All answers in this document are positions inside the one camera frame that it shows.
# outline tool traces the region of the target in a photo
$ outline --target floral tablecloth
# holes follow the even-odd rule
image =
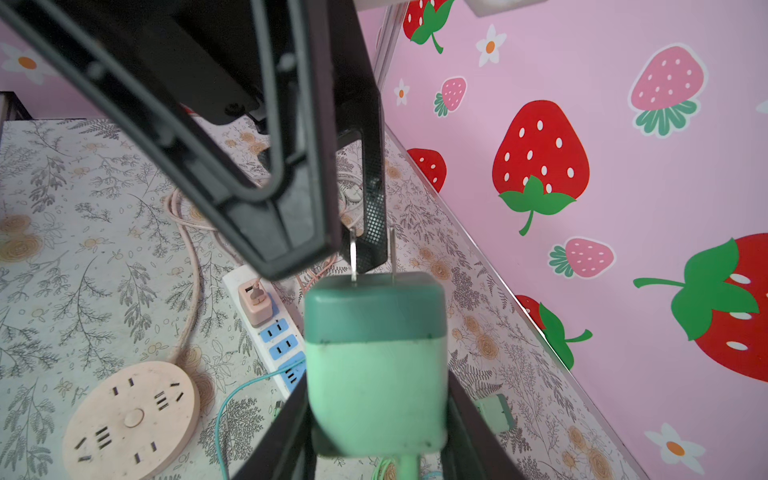
[[[268,140],[247,120],[225,127],[201,123],[243,171],[253,177],[265,173],[257,155]],[[340,151],[339,172],[359,174],[359,157],[359,144]],[[389,137],[386,158],[388,220],[398,234],[399,269],[431,272],[445,287],[450,368],[470,396],[507,397],[518,427],[498,439],[527,478],[639,478]],[[173,188],[109,121],[5,124],[0,480],[67,478],[61,438],[82,399],[124,366],[164,359],[176,343],[190,308],[192,272],[184,242],[162,208]],[[182,214],[203,219],[186,201]],[[221,284],[233,265],[210,234],[191,233],[204,291],[181,364],[200,389],[202,413],[189,445],[157,476],[162,480],[217,478],[216,411],[239,384],[264,373]],[[346,270],[340,260],[331,274]],[[297,281],[276,287],[300,313]],[[222,423],[231,472],[259,442],[278,399],[267,381],[231,402]],[[368,479],[379,462],[324,458],[318,478]],[[439,468],[434,455],[422,461],[424,472]]]

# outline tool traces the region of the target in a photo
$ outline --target strawberry decal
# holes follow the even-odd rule
[[[600,276],[616,260],[614,251],[605,243],[583,237],[573,237],[565,247],[555,245],[549,253],[549,265],[556,275],[572,278],[574,272],[581,278]]]
[[[424,148],[412,148],[408,150],[408,154],[416,162],[419,170],[427,177],[429,183],[439,192],[445,183],[445,176],[448,174],[448,168],[445,166],[442,155],[434,150]]]
[[[467,81],[464,77],[449,78],[442,82],[442,90],[435,96],[435,113],[438,117],[455,111],[467,93]]]
[[[424,45],[432,39],[438,53],[442,47],[435,39],[435,32],[445,25],[448,14],[451,13],[453,0],[416,0],[408,4],[406,18],[402,21],[402,30],[410,41]]]
[[[768,233],[730,239],[685,264],[685,282],[638,278],[680,287],[674,315],[689,340],[720,365],[768,382]]]
[[[683,130],[697,113],[694,98],[707,81],[704,66],[685,45],[672,45],[656,53],[637,77],[630,93],[630,106],[637,111],[635,127],[659,138]]]
[[[493,185],[507,206],[530,212],[520,230],[531,228],[534,212],[554,215],[584,193],[589,160],[571,122],[552,101],[532,101],[509,125],[493,162]]]
[[[531,316],[534,323],[544,332],[547,342],[554,352],[558,354],[566,368],[572,369],[574,366],[574,354],[571,352],[571,347],[568,344],[589,340],[592,338],[592,332],[585,330],[584,333],[576,338],[566,339],[563,323],[543,303],[533,300],[530,296],[516,295],[516,297],[523,308],[525,308],[525,311],[528,312],[528,315]]]

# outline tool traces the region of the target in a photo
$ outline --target green cable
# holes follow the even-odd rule
[[[292,369],[293,367],[299,365],[300,363],[303,363],[305,359],[301,359],[298,362],[291,363],[288,366],[284,366],[282,369],[277,370],[276,372],[272,372],[268,375],[260,376],[257,379],[250,380],[248,382],[245,382],[243,385],[237,387],[232,393],[227,397],[226,400],[224,400],[224,403],[221,404],[221,408],[219,409],[219,415],[216,416],[216,427],[214,429],[214,443],[216,444],[216,458],[219,460],[219,466],[221,467],[221,477],[224,480],[230,480],[230,473],[227,471],[227,464],[224,463],[224,455],[221,451],[221,439],[219,437],[219,429],[221,427],[221,417],[224,415],[224,409],[227,407],[227,403],[230,402],[232,397],[235,396],[236,393],[238,393],[240,390],[244,389],[248,385],[253,385],[256,382],[260,382],[262,380],[271,379],[275,375],[279,375],[280,373],[287,372],[288,370]]]

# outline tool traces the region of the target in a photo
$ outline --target white power strip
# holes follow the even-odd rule
[[[288,309],[283,305],[277,291],[275,291],[275,287],[266,280],[261,280],[261,288],[272,300],[272,317],[258,327],[254,327],[248,322],[243,307],[240,305],[237,288],[258,277],[259,275],[249,265],[243,265],[224,275],[222,280],[230,294],[232,304],[240,314],[243,328],[250,335],[253,346],[256,347],[261,362],[266,367],[267,372],[272,373],[282,366],[306,358],[306,346],[304,338],[288,313]],[[305,370],[306,363],[302,363],[295,369],[272,377],[284,399],[287,399],[298,385]]]

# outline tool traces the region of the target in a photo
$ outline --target mint green plug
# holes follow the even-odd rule
[[[310,407],[320,455],[418,455],[445,445],[442,286],[422,272],[330,276],[306,295]]]
[[[515,419],[512,418],[512,412],[509,411],[507,399],[501,393],[475,400],[475,406],[494,435],[515,427]]]

